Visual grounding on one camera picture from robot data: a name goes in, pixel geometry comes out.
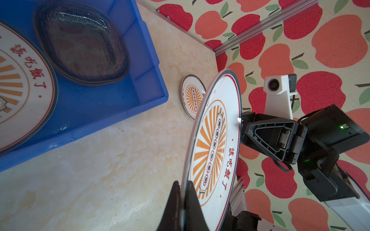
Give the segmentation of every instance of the apple print wallpaper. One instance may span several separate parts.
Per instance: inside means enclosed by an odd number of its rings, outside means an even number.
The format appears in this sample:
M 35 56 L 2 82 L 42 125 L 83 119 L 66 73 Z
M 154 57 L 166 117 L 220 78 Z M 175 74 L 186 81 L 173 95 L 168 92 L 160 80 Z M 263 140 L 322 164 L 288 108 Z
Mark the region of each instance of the apple print wallpaper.
M 297 0 L 141 0 L 146 7 L 169 18 L 212 49 L 295 1 Z M 264 41 L 262 43 L 261 38 L 256 37 L 252 39 L 250 43 L 256 40 L 262 49 Z M 248 43 L 241 46 L 246 50 Z M 258 53 L 243 52 L 241 55 L 253 59 Z
M 247 23 L 243 17 L 249 17 Z M 259 20 L 250 14 L 243 17 L 232 25 L 231 33 L 237 35 L 243 26 Z M 264 113 L 267 76 L 296 73 L 295 119 L 335 103 L 370 133 L 369 45 L 370 0 L 324 0 L 216 60 L 219 70 L 236 73 L 244 110 Z M 369 150 L 367 143 L 342 153 L 338 164 L 370 197 Z M 272 159 L 241 145 L 236 173 L 243 178 L 248 210 L 290 231 L 350 231 L 307 189 L 297 166 L 292 167 L 284 173 Z

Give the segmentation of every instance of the plate with orange sunburst pattern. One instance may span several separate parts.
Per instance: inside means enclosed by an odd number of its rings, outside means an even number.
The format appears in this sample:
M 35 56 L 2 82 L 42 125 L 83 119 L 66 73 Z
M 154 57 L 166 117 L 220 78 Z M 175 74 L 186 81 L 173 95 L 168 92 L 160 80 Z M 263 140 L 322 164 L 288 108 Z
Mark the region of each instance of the plate with orange sunburst pattern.
M 240 116 L 238 79 L 226 69 L 213 80 L 198 109 L 183 176 L 183 184 L 194 184 L 210 231 L 220 229 L 227 210 L 238 162 Z
M 42 52 L 0 20 L 0 154 L 44 126 L 57 92 L 55 73 Z
M 195 75 L 187 75 L 182 81 L 182 103 L 186 112 L 192 119 L 195 119 L 205 94 L 206 88 L 204 87 L 202 81 Z

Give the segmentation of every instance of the blue plastic bin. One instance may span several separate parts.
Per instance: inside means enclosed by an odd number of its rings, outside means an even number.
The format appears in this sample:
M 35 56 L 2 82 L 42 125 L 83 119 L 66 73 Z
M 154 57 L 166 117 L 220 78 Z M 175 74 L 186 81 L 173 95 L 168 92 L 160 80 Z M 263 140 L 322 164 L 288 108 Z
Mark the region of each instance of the blue plastic bin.
M 159 59 L 135 0 L 79 2 L 104 12 L 121 30 L 130 56 L 129 73 L 114 84 L 85 86 L 55 71 L 59 94 L 54 113 L 37 134 L 0 156 L 0 171 L 168 100 L 168 91 L 158 68 Z M 40 47 L 32 25 L 36 4 L 27 0 L 3 1 L 0 18 Z

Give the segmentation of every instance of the beige marble surface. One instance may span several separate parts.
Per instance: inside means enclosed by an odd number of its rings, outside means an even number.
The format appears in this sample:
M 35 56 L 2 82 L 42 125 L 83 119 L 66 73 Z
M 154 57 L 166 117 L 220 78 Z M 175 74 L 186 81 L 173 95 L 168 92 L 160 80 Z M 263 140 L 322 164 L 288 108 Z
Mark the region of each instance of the beige marble surface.
M 180 180 L 193 120 L 179 94 L 208 86 L 215 54 L 139 5 L 169 100 L 0 173 L 0 230 L 155 230 Z

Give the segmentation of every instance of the chinese character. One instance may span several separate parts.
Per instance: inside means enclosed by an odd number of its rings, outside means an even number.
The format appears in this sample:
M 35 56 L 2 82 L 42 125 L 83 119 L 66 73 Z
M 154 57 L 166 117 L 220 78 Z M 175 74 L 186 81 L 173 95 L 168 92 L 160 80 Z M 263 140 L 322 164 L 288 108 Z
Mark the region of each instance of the chinese character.
M 228 169 L 226 169 L 224 177 L 227 177 L 227 179 L 230 179 L 230 171 Z
M 41 85 L 35 84 L 34 86 L 43 86 L 44 88 L 46 88 L 45 82 L 43 82 L 43 84 L 41 84 Z
M 23 55 L 24 52 L 26 52 L 26 50 L 24 48 L 22 48 L 21 45 L 15 45 L 14 47 L 12 47 L 10 49 L 13 53 L 15 54 L 18 54 L 19 57 L 21 57 L 21 55 Z
M 225 187 L 225 190 L 226 190 L 227 183 L 226 183 L 226 184 L 224 184 L 224 183 L 223 183 L 223 181 L 222 181 L 222 184 L 223 184 L 223 186 Z
M 37 64 L 36 60 L 33 60 L 31 57 L 27 57 L 25 58 L 26 61 L 28 62 L 25 62 L 24 64 L 28 67 L 28 68 L 31 68 L 32 67 L 32 63 L 35 63 Z
M 234 156 L 234 148 L 229 149 L 229 156 Z
M 35 70 L 30 70 L 30 72 L 31 72 L 31 75 L 33 76 L 33 79 L 36 79 L 36 77 L 43 77 L 44 76 L 41 69 L 35 68 Z
M 227 163 L 227 166 L 229 166 L 229 165 L 230 165 L 230 167 L 231 167 L 231 165 L 232 165 L 231 159 L 229 159 L 229 161 L 228 161 L 228 163 Z

